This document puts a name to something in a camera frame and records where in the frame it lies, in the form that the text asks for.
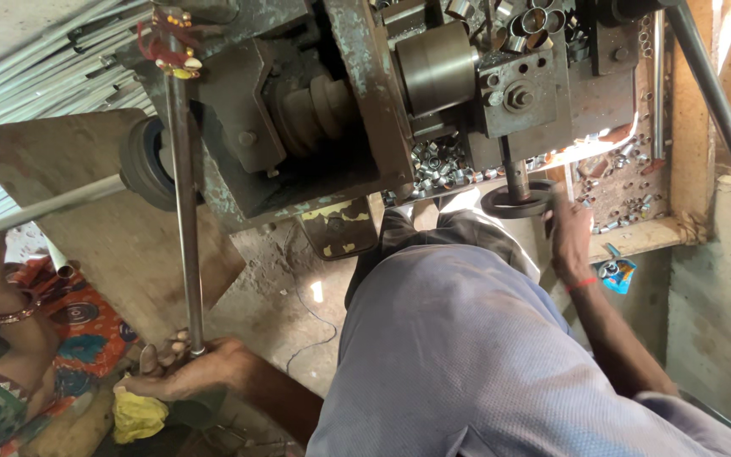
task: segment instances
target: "bolt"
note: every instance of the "bolt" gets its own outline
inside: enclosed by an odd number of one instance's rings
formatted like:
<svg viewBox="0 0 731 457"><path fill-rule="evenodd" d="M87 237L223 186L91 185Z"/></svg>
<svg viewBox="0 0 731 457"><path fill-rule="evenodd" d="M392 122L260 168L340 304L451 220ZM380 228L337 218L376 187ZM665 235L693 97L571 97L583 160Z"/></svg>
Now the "bolt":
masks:
<svg viewBox="0 0 731 457"><path fill-rule="evenodd" d="M628 58L628 50L625 48L616 48L614 51L614 60L622 62L626 58Z"/></svg>
<svg viewBox="0 0 731 457"><path fill-rule="evenodd" d="M490 92L486 95L486 104L490 107L497 107L503 103L503 92Z"/></svg>
<svg viewBox="0 0 731 457"><path fill-rule="evenodd" d="M534 95L524 88L514 88L509 94L509 105L513 108L520 110L528 107L532 102L534 102Z"/></svg>
<svg viewBox="0 0 731 457"><path fill-rule="evenodd" d="M239 133L239 143L242 146L250 147L256 144L256 141L258 141L258 136L256 136L255 132L248 130L247 132Z"/></svg>

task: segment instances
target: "red thread bracelet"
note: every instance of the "red thread bracelet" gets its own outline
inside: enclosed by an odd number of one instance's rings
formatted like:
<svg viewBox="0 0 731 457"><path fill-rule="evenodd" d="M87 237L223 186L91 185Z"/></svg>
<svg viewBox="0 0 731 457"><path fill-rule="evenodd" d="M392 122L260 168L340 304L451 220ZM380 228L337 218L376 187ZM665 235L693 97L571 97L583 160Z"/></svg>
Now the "red thread bracelet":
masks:
<svg viewBox="0 0 731 457"><path fill-rule="evenodd" d="M590 284L594 284L595 282L597 282L597 278L595 277L585 278L584 280L578 282L573 286L566 286L566 292L571 292L574 289L579 289L582 286L588 286Z"/></svg>

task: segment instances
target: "bangle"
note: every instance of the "bangle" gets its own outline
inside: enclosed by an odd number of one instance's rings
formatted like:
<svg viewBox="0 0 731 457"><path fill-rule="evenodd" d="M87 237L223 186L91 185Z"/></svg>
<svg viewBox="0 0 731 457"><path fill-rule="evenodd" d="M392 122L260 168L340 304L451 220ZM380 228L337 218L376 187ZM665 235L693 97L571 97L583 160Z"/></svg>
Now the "bangle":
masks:
<svg viewBox="0 0 731 457"><path fill-rule="evenodd" d="M41 300L35 300L35 302L30 303L23 310L12 312L11 314L0 314L0 325L15 324L32 316L39 305L41 305Z"/></svg>
<svg viewBox="0 0 731 457"><path fill-rule="evenodd" d="M597 278L595 278L595 277L585 278L584 280L578 282L577 284L575 284L573 286L566 286L566 292L571 292L574 289L579 289L583 286L588 286L590 284L594 284L595 282L597 282Z"/></svg>

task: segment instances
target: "sunlight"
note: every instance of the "sunlight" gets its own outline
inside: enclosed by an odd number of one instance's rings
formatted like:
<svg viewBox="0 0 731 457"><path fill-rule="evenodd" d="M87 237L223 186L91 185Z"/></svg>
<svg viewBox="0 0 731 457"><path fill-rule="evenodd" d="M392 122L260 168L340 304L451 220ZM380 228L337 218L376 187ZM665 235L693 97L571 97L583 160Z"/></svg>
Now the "sunlight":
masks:
<svg viewBox="0 0 731 457"><path fill-rule="evenodd" d="M314 300L317 303L320 303L323 301L323 287L320 284L320 281L313 283L310 286L310 289L314 293Z"/></svg>

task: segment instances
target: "bundle of pipes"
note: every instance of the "bundle of pipes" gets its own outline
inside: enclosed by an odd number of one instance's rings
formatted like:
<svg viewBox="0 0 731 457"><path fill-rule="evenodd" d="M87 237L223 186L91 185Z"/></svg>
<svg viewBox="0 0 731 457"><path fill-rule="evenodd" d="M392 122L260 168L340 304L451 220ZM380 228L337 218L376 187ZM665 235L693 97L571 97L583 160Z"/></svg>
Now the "bundle of pipes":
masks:
<svg viewBox="0 0 731 457"><path fill-rule="evenodd" d="M147 0L102 0L1 60L0 124L131 107L155 114L134 72L113 56L150 19ZM0 217L18 209L0 187Z"/></svg>

